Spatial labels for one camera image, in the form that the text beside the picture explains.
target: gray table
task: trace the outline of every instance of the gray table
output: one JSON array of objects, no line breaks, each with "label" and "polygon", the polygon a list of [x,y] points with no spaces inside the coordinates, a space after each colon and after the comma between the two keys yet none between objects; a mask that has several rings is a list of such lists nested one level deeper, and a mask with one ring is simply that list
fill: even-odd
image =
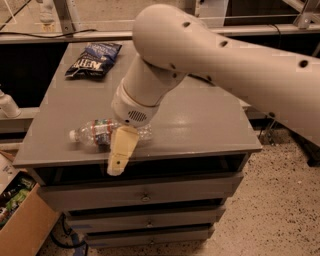
[{"label": "gray table", "polygon": [[164,98],[152,140],[136,148],[124,173],[101,172],[108,148],[71,143],[68,134],[112,117],[113,94],[136,54],[132,42],[121,43],[100,81],[64,77],[85,44],[68,46],[14,166],[28,170],[40,196],[91,247],[207,239],[261,144],[238,99],[187,77]]},{"label": "gray table", "polygon": [[[135,55],[131,41],[103,80],[68,80],[64,74],[85,43],[73,43],[56,71],[18,152],[16,167],[102,163],[108,152],[71,143],[69,131],[87,121],[112,117],[111,100]],[[236,98],[218,87],[187,77],[167,94],[151,122],[153,140],[138,146],[133,160],[196,157],[259,151],[257,140]]]}]

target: bottle cap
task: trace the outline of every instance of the bottle cap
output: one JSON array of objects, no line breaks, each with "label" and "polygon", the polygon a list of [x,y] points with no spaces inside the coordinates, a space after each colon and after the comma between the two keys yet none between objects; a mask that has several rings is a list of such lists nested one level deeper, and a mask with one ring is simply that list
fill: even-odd
[{"label": "bottle cap", "polygon": [[72,130],[69,132],[69,139],[72,141],[72,142],[78,142],[78,136],[76,135],[76,131],[75,130]]}]

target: drawer front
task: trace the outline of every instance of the drawer front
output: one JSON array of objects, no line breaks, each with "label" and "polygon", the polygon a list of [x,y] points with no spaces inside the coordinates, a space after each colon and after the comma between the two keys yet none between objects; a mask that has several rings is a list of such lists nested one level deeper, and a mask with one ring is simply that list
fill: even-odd
[{"label": "drawer front", "polygon": [[68,225],[79,233],[110,232],[119,230],[151,229],[186,226],[219,221],[224,206],[190,207],[178,210],[151,210],[144,212],[119,212],[82,217],[67,217]]},{"label": "drawer front", "polygon": [[193,201],[232,196],[243,175],[199,175],[195,179],[135,180],[135,184],[41,187],[39,195],[57,211]]},{"label": "drawer front", "polygon": [[91,248],[125,247],[135,245],[153,245],[170,242],[206,240],[211,237],[213,228],[208,226],[187,227],[180,229],[132,232],[102,236],[87,236],[86,243]]}]

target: cabinet top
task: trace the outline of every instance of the cabinet top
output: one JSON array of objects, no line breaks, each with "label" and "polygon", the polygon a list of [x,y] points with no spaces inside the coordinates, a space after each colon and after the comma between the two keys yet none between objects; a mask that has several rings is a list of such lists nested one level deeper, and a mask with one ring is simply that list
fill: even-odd
[{"label": "cabinet top", "polygon": [[[70,142],[69,131],[112,117],[111,100],[136,54],[123,45],[102,80],[67,79],[65,72],[86,43],[69,44],[16,156],[16,167],[103,163],[109,150]],[[151,122],[153,139],[136,148],[132,160],[223,155],[261,150],[239,100],[216,86],[186,77],[169,92]]]}]

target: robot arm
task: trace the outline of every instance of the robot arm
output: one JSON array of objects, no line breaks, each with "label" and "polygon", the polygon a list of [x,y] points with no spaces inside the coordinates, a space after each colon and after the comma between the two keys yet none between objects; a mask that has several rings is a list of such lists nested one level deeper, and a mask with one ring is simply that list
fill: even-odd
[{"label": "robot arm", "polygon": [[320,145],[319,59],[214,34],[168,5],[138,15],[133,42],[139,55],[112,105],[123,123],[147,124],[165,94],[197,73]]}]

